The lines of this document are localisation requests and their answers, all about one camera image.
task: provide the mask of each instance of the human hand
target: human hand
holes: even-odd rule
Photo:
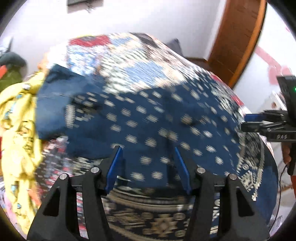
[[[291,151],[292,144],[289,142],[282,142],[281,143],[281,151],[283,153],[283,160],[284,163],[287,165],[291,161],[290,151]]]

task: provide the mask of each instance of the yellow garment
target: yellow garment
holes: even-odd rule
[[[1,146],[5,190],[26,234],[37,208],[27,190],[35,188],[34,172],[42,161],[42,144],[35,133],[34,121],[35,95],[44,77],[39,72],[27,82],[11,85],[0,93],[0,124],[6,129]]]

